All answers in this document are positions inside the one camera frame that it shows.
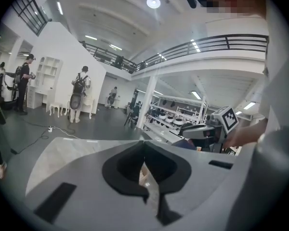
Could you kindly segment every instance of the white round object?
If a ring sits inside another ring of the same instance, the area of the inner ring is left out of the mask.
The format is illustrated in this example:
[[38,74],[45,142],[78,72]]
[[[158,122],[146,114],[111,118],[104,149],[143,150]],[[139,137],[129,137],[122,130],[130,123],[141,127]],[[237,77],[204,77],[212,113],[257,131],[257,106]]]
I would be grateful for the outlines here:
[[151,8],[151,9],[157,9],[160,6],[160,0],[147,0],[146,4]]
[[165,120],[166,122],[172,123],[174,121],[173,116],[169,116]]
[[175,125],[182,126],[185,122],[184,122],[182,119],[177,118],[177,119],[175,119],[175,120],[173,121],[173,123],[174,123]]
[[161,113],[161,114],[159,114],[159,119],[161,119],[161,120],[165,120],[166,119],[166,114],[165,113]]

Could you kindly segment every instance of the round ceiling light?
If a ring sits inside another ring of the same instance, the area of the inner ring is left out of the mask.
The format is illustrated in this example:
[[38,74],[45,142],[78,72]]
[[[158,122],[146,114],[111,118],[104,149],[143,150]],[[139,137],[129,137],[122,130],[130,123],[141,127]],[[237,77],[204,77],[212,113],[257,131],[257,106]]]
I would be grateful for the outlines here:
[[152,9],[157,9],[160,6],[160,0],[147,0],[146,4]]

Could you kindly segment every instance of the gray floor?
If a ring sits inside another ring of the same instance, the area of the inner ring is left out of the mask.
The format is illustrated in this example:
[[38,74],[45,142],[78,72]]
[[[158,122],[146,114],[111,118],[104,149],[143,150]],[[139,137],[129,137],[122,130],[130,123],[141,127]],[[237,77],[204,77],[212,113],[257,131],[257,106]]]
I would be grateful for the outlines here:
[[[73,123],[70,128],[75,130],[75,135],[88,140],[144,140],[150,139],[148,135],[138,128],[123,126],[126,115],[121,109],[107,110],[99,105],[96,115],[89,119],[87,113],[80,115],[81,122]],[[8,162],[6,176],[0,181],[0,185],[18,200],[22,201],[26,193],[26,185],[30,173],[47,145],[56,137],[68,137],[60,130],[52,133],[45,132],[49,138],[39,139],[34,145],[26,148],[18,155],[10,152],[10,147],[20,152],[23,148],[33,143],[47,128],[33,126],[28,122],[42,126],[56,126],[67,129],[69,121],[67,116],[49,116],[45,107],[29,110],[27,116],[19,116],[15,112],[7,112],[7,123],[0,125],[0,150],[2,157]]]

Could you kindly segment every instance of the pillar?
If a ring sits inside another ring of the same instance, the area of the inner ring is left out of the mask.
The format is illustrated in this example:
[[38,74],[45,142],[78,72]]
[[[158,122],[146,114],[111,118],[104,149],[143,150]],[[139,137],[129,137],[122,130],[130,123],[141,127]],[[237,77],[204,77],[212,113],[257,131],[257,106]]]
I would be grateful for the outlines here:
[[[10,55],[10,58],[6,64],[6,67],[5,67],[6,72],[12,72],[13,73],[13,72],[15,72],[16,68],[18,67],[18,66],[15,66],[15,63],[16,63],[16,58],[17,58],[18,52],[20,50],[20,47],[21,47],[23,41],[24,41],[23,38],[18,37],[16,42],[14,43],[12,51],[11,51],[12,54]],[[13,79],[11,77],[6,76],[5,81],[9,86],[13,85]],[[3,89],[2,96],[3,96],[5,101],[11,101],[12,100],[12,93],[9,90],[7,90],[7,88]]]
[[202,110],[204,108],[204,103],[206,101],[206,97],[203,97],[202,98],[202,103],[201,103],[201,107],[200,107],[200,111],[199,111],[199,115],[198,115],[198,118],[197,118],[197,121],[196,121],[196,124],[199,124],[199,122],[201,121],[201,118],[202,118]]
[[146,88],[145,91],[145,96],[144,96],[144,100],[143,100],[143,106],[141,107],[141,111],[138,117],[138,122],[136,127],[138,128],[143,128],[144,126],[144,122],[145,122],[145,114],[147,113],[149,106],[150,106],[150,102],[152,99],[152,95],[156,86],[156,83],[158,81],[158,77],[157,76],[151,76],[150,80],[149,80],[149,84]]

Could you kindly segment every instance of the black railing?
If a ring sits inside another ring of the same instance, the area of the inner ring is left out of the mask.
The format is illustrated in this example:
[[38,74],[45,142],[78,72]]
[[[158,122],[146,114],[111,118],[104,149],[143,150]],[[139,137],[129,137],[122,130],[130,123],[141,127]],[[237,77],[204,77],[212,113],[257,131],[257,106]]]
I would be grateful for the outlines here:
[[109,52],[108,50],[81,42],[90,54],[98,61],[128,71],[130,74],[136,70],[136,63],[133,63],[122,56]]
[[268,36],[258,34],[228,34],[200,38],[159,52],[139,63],[136,71],[170,59],[208,51],[260,51],[265,52]]
[[27,26],[38,36],[47,23],[35,0],[15,0],[12,7]]

